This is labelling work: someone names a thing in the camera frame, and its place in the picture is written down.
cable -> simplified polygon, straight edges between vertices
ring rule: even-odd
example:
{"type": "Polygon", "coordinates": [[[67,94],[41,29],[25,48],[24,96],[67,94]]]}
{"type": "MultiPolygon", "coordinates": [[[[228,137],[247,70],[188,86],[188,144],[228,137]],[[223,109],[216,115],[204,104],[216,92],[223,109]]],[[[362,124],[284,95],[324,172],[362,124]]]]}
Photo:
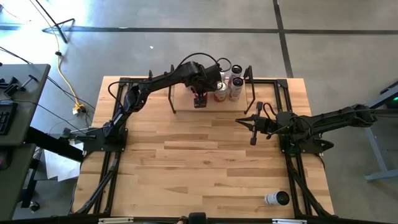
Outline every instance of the cable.
{"type": "Polygon", "coordinates": [[[325,169],[325,162],[323,161],[322,157],[318,153],[314,153],[314,155],[321,160],[322,165],[323,165],[323,169],[325,169]]]}
{"type": "Polygon", "coordinates": [[[64,123],[64,121],[58,122],[57,124],[53,125],[47,133],[51,134],[51,130],[53,130],[53,128],[56,127],[58,124],[62,124],[62,123],[64,123]]]}
{"type": "Polygon", "coordinates": [[[13,13],[9,12],[3,5],[0,4],[0,6],[1,6],[8,14],[10,14],[10,15],[12,15],[13,17],[19,19],[20,21],[23,21],[20,17],[17,17],[17,16],[14,15],[13,13]]]}
{"type": "MultiPolygon", "coordinates": [[[[63,89],[56,81],[54,81],[52,78],[50,78],[50,77],[47,77],[47,78],[48,78],[48,80],[50,80],[50,82],[52,82],[56,87],[58,87],[60,90],[62,90],[64,94],[73,96],[71,93],[69,93],[69,92],[67,92],[66,90],[64,90],[64,89],[63,89]]],[[[76,97],[76,98],[77,98],[78,100],[82,101],[82,102],[85,102],[88,106],[92,107],[92,108],[95,110],[95,107],[94,107],[93,105],[89,104],[87,101],[82,100],[82,99],[79,98],[79,97],[76,97]]]]}
{"type": "Polygon", "coordinates": [[[221,71],[221,72],[228,72],[228,71],[232,68],[232,63],[231,63],[231,61],[228,60],[227,58],[221,57],[221,58],[219,58],[219,59],[217,60],[217,64],[219,64],[218,62],[219,62],[220,60],[226,60],[226,61],[229,63],[229,68],[228,68],[227,70],[222,70],[222,71],[221,71]]]}
{"type": "Polygon", "coordinates": [[[90,117],[90,115],[88,113],[86,113],[86,114],[87,114],[88,119],[90,119],[91,124],[93,124],[93,119],[90,117]]]}
{"type": "Polygon", "coordinates": [[[88,121],[87,121],[87,113],[86,113],[86,115],[85,115],[85,121],[86,121],[86,126],[87,126],[87,128],[89,128],[90,125],[88,124],[88,121]]]}
{"type": "Polygon", "coordinates": [[[114,95],[111,93],[111,86],[113,86],[114,84],[117,84],[117,83],[133,83],[133,82],[121,82],[121,81],[117,81],[117,82],[112,82],[111,84],[108,85],[108,93],[119,103],[119,106],[123,106],[122,103],[120,102],[120,100],[117,99],[116,96],[114,96],[114,95]]]}
{"type": "Polygon", "coordinates": [[[47,108],[45,108],[44,106],[42,106],[42,105],[40,105],[40,104],[38,104],[38,103],[35,103],[35,102],[32,102],[32,101],[27,101],[27,100],[15,100],[15,99],[4,99],[4,100],[11,100],[11,101],[17,101],[17,102],[33,103],[34,105],[37,105],[37,106],[39,106],[39,107],[45,109],[45,110],[46,110],[47,112],[49,112],[50,114],[56,116],[57,118],[63,120],[64,122],[68,123],[70,126],[76,128],[74,125],[72,125],[71,123],[69,123],[67,120],[61,118],[60,116],[56,115],[55,113],[51,112],[50,110],[48,110],[47,108]]]}
{"type": "Polygon", "coordinates": [[[61,72],[61,68],[60,68],[60,57],[62,56],[61,52],[60,52],[60,43],[58,41],[58,37],[55,34],[55,31],[53,29],[53,27],[50,25],[50,23],[48,22],[48,20],[45,18],[45,16],[40,12],[40,10],[36,7],[36,5],[32,2],[32,0],[29,0],[30,3],[32,3],[32,5],[36,8],[37,12],[40,13],[40,15],[43,17],[43,19],[45,20],[45,22],[49,25],[52,33],[54,34],[55,40],[57,41],[57,51],[56,51],[56,55],[57,55],[57,69],[58,69],[58,73],[60,74],[60,76],[63,78],[63,80],[65,81],[65,83],[69,86],[70,91],[73,94],[73,97],[75,97],[75,107],[73,108],[74,110],[78,110],[80,109],[81,105],[79,104],[78,98],[76,97],[76,93],[73,91],[72,86],[70,85],[70,83],[68,82],[68,80],[65,78],[65,76],[63,75],[63,73],[61,72]]]}
{"type": "Polygon", "coordinates": [[[301,119],[302,121],[306,122],[306,124],[308,125],[308,134],[309,136],[312,135],[312,126],[311,124],[304,118],[300,117],[300,116],[296,116],[295,118],[301,119]]]}
{"type": "Polygon", "coordinates": [[[263,106],[264,106],[264,105],[268,105],[268,106],[269,106],[269,109],[271,109],[271,113],[272,113],[274,116],[276,116],[276,113],[275,113],[275,111],[274,111],[274,109],[272,108],[272,106],[271,106],[270,103],[264,103],[263,106]]]}
{"type": "Polygon", "coordinates": [[[76,190],[76,186],[77,186],[77,183],[75,183],[75,186],[73,187],[72,199],[70,200],[70,206],[69,206],[69,214],[73,213],[73,211],[72,211],[72,205],[73,205],[73,202],[75,201],[75,190],[76,190]]]}
{"type": "Polygon", "coordinates": [[[1,47],[1,46],[0,46],[0,50],[4,51],[5,53],[9,53],[9,54],[11,54],[11,55],[12,55],[12,56],[14,56],[14,57],[17,57],[17,58],[19,58],[19,59],[23,60],[24,62],[26,62],[26,63],[28,63],[28,64],[32,64],[32,62],[30,62],[30,61],[28,61],[28,60],[25,60],[25,59],[23,59],[22,57],[20,57],[20,56],[18,56],[18,55],[16,55],[16,54],[14,54],[14,53],[12,53],[11,51],[9,51],[9,50],[5,49],[4,47],[1,47]]]}
{"type": "Polygon", "coordinates": [[[264,110],[265,114],[267,115],[267,118],[268,118],[268,119],[271,119],[271,117],[269,116],[269,114],[268,114],[268,112],[267,112],[267,110],[266,110],[266,104],[263,104],[263,105],[262,105],[262,110],[264,110]]]}

black cable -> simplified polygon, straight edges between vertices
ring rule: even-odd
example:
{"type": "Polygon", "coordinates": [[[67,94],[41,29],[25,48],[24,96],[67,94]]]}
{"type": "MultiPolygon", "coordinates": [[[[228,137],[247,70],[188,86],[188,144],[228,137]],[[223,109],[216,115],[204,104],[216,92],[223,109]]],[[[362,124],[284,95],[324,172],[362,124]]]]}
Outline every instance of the black cable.
{"type": "Polygon", "coordinates": [[[219,58],[219,59],[217,60],[217,64],[218,64],[218,65],[220,64],[220,63],[219,63],[220,60],[226,60],[226,61],[229,63],[229,68],[228,68],[227,70],[222,70],[222,71],[221,71],[221,72],[228,72],[228,71],[232,68],[232,63],[231,63],[231,61],[228,60],[228,58],[222,57],[222,58],[219,58]]]}
{"type": "Polygon", "coordinates": [[[262,105],[262,110],[265,112],[265,114],[267,115],[267,118],[268,119],[271,119],[271,117],[269,116],[269,114],[268,114],[268,112],[267,112],[267,110],[266,110],[266,104],[263,104],[262,105]]]}
{"type": "Polygon", "coordinates": [[[8,53],[8,54],[10,54],[10,55],[12,55],[12,56],[14,56],[14,57],[17,57],[17,58],[19,58],[19,59],[23,60],[24,62],[26,62],[26,63],[28,63],[28,64],[32,64],[32,62],[30,62],[30,61],[28,61],[28,60],[25,60],[25,59],[23,59],[22,57],[20,57],[20,56],[18,56],[18,55],[16,55],[16,54],[14,54],[14,53],[12,53],[11,51],[9,51],[9,50],[5,49],[4,47],[1,47],[1,46],[0,46],[0,50],[4,51],[5,53],[8,53]]]}
{"type": "MultiPolygon", "coordinates": [[[[47,78],[48,78],[48,80],[50,80],[50,82],[52,82],[56,87],[58,87],[60,90],[62,90],[64,94],[73,96],[73,94],[71,94],[71,93],[67,92],[66,90],[64,90],[64,89],[63,89],[56,81],[54,81],[52,78],[50,78],[50,77],[47,77],[47,78]]],[[[92,107],[92,108],[95,110],[95,107],[94,107],[93,105],[89,104],[87,101],[82,100],[81,98],[79,98],[79,97],[77,97],[77,96],[73,96],[73,97],[75,97],[76,99],[78,99],[78,100],[80,100],[80,101],[86,103],[88,106],[92,107]]]]}
{"type": "Polygon", "coordinates": [[[87,113],[86,113],[86,115],[85,115],[85,121],[86,121],[86,126],[87,126],[87,128],[89,128],[90,125],[88,124],[88,121],[87,121],[87,113]]]}
{"type": "Polygon", "coordinates": [[[72,211],[72,205],[73,205],[73,202],[75,201],[75,190],[76,190],[76,186],[77,186],[77,183],[75,183],[75,186],[73,187],[72,198],[70,199],[69,214],[73,213],[73,211],[72,211]]]}
{"type": "Polygon", "coordinates": [[[192,57],[192,56],[195,56],[195,55],[205,55],[205,56],[211,58],[211,59],[214,61],[214,63],[218,64],[217,60],[216,60],[215,58],[213,58],[211,55],[206,54],[206,53],[197,52],[197,53],[190,54],[190,55],[186,56],[184,59],[182,59],[182,61],[179,63],[179,65],[177,65],[177,67],[175,68],[175,70],[172,71],[172,72],[170,73],[170,75],[171,75],[171,74],[174,74],[174,72],[177,71],[177,70],[181,67],[182,63],[184,63],[184,61],[185,61],[186,59],[188,59],[188,58],[190,58],[190,57],[192,57]]]}
{"type": "Polygon", "coordinates": [[[62,124],[62,123],[64,123],[64,121],[58,122],[57,124],[53,125],[47,133],[51,134],[51,130],[53,130],[53,128],[56,127],[58,124],[62,124]]]}
{"type": "Polygon", "coordinates": [[[50,114],[56,116],[57,118],[63,120],[64,122],[68,123],[70,126],[76,128],[74,125],[72,125],[71,123],[69,123],[67,120],[61,118],[60,116],[56,115],[55,113],[51,112],[50,110],[48,110],[47,108],[45,108],[44,106],[42,106],[42,105],[40,105],[40,104],[38,104],[38,103],[35,103],[35,102],[32,102],[32,101],[27,101],[27,100],[15,100],[15,99],[5,99],[5,100],[11,100],[11,101],[17,101],[17,102],[26,102],[26,103],[33,103],[34,105],[37,105],[37,106],[39,106],[39,107],[45,109],[45,110],[46,110],[47,112],[49,112],[50,114]]]}
{"type": "Polygon", "coordinates": [[[306,122],[306,124],[308,125],[308,134],[311,136],[312,135],[312,126],[311,124],[304,118],[297,116],[296,118],[301,119],[302,121],[306,122]]]}
{"type": "MultiPolygon", "coordinates": [[[[52,82],[56,87],[61,88],[61,87],[58,85],[58,83],[55,83],[55,81],[53,81],[52,79],[49,79],[49,80],[50,80],[50,82],[52,82]]],[[[66,95],[70,100],[72,100],[73,104],[76,104],[75,100],[72,99],[72,97],[70,97],[70,96],[69,96],[68,94],[66,94],[66,93],[65,93],[65,95],[66,95]]]]}
{"type": "Polygon", "coordinates": [[[117,99],[116,96],[114,96],[114,95],[111,93],[111,86],[113,86],[113,85],[115,85],[115,84],[117,84],[117,83],[133,83],[133,82],[122,82],[122,81],[117,81],[117,82],[112,82],[111,84],[108,85],[108,93],[119,103],[119,106],[120,106],[120,107],[123,107],[123,105],[122,105],[122,103],[120,102],[120,100],[117,99]]]}
{"type": "Polygon", "coordinates": [[[274,116],[276,116],[276,113],[275,113],[274,109],[272,109],[272,106],[271,106],[270,103],[264,103],[263,106],[264,106],[264,105],[268,105],[268,106],[269,106],[269,109],[271,109],[271,113],[272,113],[274,116]]]}
{"type": "Polygon", "coordinates": [[[88,119],[90,119],[91,125],[93,125],[93,118],[91,118],[91,116],[87,113],[87,117],[88,119]]]}
{"type": "Polygon", "coordinates": [[[325,169],[325,162],[323,161],[322,157],[319,154],[317,154],[317,153],[314,153],[314,155],[321,160],[322,165],[323,165],[323,169],[325,169]]]}

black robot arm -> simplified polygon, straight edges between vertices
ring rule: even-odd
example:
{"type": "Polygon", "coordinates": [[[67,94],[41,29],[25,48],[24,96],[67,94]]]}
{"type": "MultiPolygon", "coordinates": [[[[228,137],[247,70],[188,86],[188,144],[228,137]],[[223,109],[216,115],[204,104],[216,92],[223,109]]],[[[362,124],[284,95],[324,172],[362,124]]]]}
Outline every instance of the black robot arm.
{"type": "Polygon", "coordinates": [[[377,121],[376,114],[391,113],[391,110],[372,110],[365,105],[354,105],[338,111],[332,111],[316,116],[298,116],[292,112],[280,112],[276,120],[259,116],[262,102],[257,103],[257,114],[249,118],[237,119],[253,132],[260,131],[270,139],[273,134],[278,134],[282,139],[280,148],[283,152],[296,153],[321,153],[331,147],[333,143],[321,139],[323,133],[346,126],[366,128],[377,121]],[[254,121],[254,124],[247,124],[243,121],[254,121]]]}
{"type": "Polygon", "coordinates": [[[152,78],[150,72],[147,80],[132,85],[124,97],[123,107],[118,109],[111,121],[104,124],[105,141],[110,143],[118,140],[120,129],[128,117],[132,113],[140,111],[150,93],[154,91],[184,83],[198,95],[195,107],[205,107],[206,98],[203,95],[208,91],[217,90],[217,83],[221,81],[220,71],[221,68],[218,64],[204,68],[199,63],[187,62],[178,66],[174,71],[165,72],[157,77],[152,78]]]}

butcher block tabletop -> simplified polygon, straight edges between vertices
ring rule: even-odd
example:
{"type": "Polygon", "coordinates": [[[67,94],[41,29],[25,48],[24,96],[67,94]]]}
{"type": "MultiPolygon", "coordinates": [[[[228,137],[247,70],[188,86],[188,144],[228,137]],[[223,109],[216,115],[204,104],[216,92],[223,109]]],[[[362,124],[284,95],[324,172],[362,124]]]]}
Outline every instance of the butcher block tabletop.
{"type": "MultiPolygon", "coordinates": [[[[115,100],[108,93],[108,85],[120,78],[103,78],[93,127],[102,127],[111,119],[115,100]]],[[[287,81],[294,113],[311,115],[304,80],[287,81]]],[[[150,94],[145,107],[133,113],[126,124],[128,140],[121,156],[111,216],[180,217],[206,212],[212,218],[293,218],[292,202],[286,206],[264,203],[264,196],[269,193],[284,190],[290,195],[278,137],[273,135],[267,140],[259,134],[257,145],[251,146],[251,132],[234,121],[255,113],[257,101],[269,102],[276,111],[273,86],[255,84],[255,89],[256,102],[248,114],[173,114],[167,99],[168,88],[150,94]]],[[[116,94],[117,85],[111,90],[116,94]]],[[[250,103],[252,93],[248,84],[246,93],[250,103]]],[[[98,185],[103,157],[103,152],[93,152],[82,164],[74,211],[81,208],[98,185]]],[[[320,158],[313,154],[302,157],[309,189],[325,210],[333,213],[320,158]]],[[[299,190],[298,199],[304,211],[299,190]]]]}

white can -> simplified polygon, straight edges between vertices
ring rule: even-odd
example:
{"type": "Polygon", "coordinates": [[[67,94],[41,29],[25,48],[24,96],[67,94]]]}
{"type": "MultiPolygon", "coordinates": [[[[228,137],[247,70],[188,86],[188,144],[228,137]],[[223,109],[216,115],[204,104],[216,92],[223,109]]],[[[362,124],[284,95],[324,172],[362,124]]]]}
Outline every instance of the white can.
{"type": "Polygon", "coordinates": [[[289,200],[289,195],[284,191],[267,194],[264,197],[264,201],[268,205],[287,205],[289,200]]]}
{"type": "Polygon", "coordinates": [[[226,98],[227,87],[224,82],[219,82],[217,84],[217,90],[214,91],[214,100],[217,102],[222,102],[226,98]]]}
{"type": "Polygon", "coordinates": [[[231,74],[229,75],[229,78],[228,78],[228,89],[231,88],[231,83],[234,80],[234,78],[240,77],[241,74],[242,74],[242,67],[240,67],[239,65],[232,66],[231,74]]]}
{"type": "Polygon", "coordinates": [[[220,72],[221,75],[221,81],[225,82],[225,72],[220,72]]]}
{"type": "Polygon", "coordinates": [[[229,100],[237,101],[241,95],[243,88],[243,79],[240,77],[234,78],[231,82],[231,88],[229,90],[229,100]]]}

